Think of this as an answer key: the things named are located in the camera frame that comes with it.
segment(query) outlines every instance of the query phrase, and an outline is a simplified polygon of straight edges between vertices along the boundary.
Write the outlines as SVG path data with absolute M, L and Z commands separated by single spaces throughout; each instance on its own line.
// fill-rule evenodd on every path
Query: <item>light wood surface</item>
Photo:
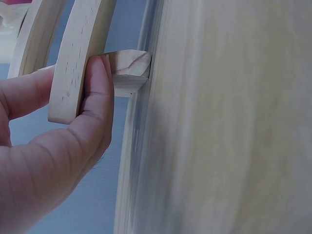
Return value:
M 152 54 L 140 50 L 107 53 L 114 78 L 115 96 L 129 97 L 147 81 Z
M 48 119 L 69 124 L 80 107 L 88 58 L 104 52 L 116 0 L 76 0 L 60 46 Z
M 309 1 L 164 1 L 115 234 L 312 232 L 311 20 Z
M 46 66 L 52 39 L 66 0 L 33 0 L 21 27 L 8 78 Z
M 163 2 L 163 0 L 147 1 L 138 50 L 146 50 L 153 55 L 156 53 Z M 134 218 L 138 208 L 136 205 L 138 179 L 144 160 L 141 150 L 154 63 L 155 56 L 152 57 L 149 79 L 129 98 L 119 167 L 114 234 L 134 233 Z

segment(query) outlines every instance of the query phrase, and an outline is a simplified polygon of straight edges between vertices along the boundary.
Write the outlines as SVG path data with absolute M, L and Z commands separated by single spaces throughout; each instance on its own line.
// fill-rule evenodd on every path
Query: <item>light wood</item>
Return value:
M 163 0 L 148 0 L 138 43 L 138 50 L 156 53 Z M 135 94 L 130 95 L 120 159 L 114 234 L 132 234 L 138 189 L 139 169 L 144 126 L 153 80 L 155 56 L 152 57 L 150 76 Z
M 140 50 L 107 53 L 114 78 L 115 96 L 129 97 L 147 81 L 152 54 Z
M 128 110 L 115 234 L 311 233 L 311 9 L 164 1 Z
M 88 58 L 104 52 L 116 0 L 76 0 L 55 68 L 48 120 L 71 123 L 80 107 Z
M 46 66 L 65 0 L 33 0 L 21 27 L 8 78 Z

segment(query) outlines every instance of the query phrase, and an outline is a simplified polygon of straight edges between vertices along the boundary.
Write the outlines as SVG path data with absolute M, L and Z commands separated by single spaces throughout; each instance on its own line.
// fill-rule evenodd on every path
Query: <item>hand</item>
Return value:
M 89 59 L 80 115 L 67 129 L 13 146 L 9 121 L 48 103 L 54 68 L 0 81 L 0 233 L 27 231 L 61 204 L 108 148 L 114 85 L 109 61 Z

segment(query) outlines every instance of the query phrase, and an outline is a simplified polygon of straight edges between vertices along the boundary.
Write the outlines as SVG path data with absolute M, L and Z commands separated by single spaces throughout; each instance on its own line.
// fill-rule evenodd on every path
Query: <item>wooden bracket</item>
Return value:
M 60 46 L 52 83 L 48 120 L 70 124 L 78 115 L 90 56 L 102 54 L 116 0 L 76 0 Z M 124 50 L 109 53 L 116 95 L 127 97 L 146 82 L 151 54 Z

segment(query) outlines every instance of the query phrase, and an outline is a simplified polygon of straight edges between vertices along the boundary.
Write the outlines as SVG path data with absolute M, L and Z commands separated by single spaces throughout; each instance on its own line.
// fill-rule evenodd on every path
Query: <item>wooden block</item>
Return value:
M 8 78 L 46 66 L 52 39 L 66 0 L 33 0 L 21 27 Z
M 116 0 L 76 0 L 60 46 L 48 120 L 69 124 L 78 112 L 88 58 L 104 52 Z
M 129 97 L 147 81 L 152 55 L 140 50 L 108 53 L 114 77 L 115 96 Z

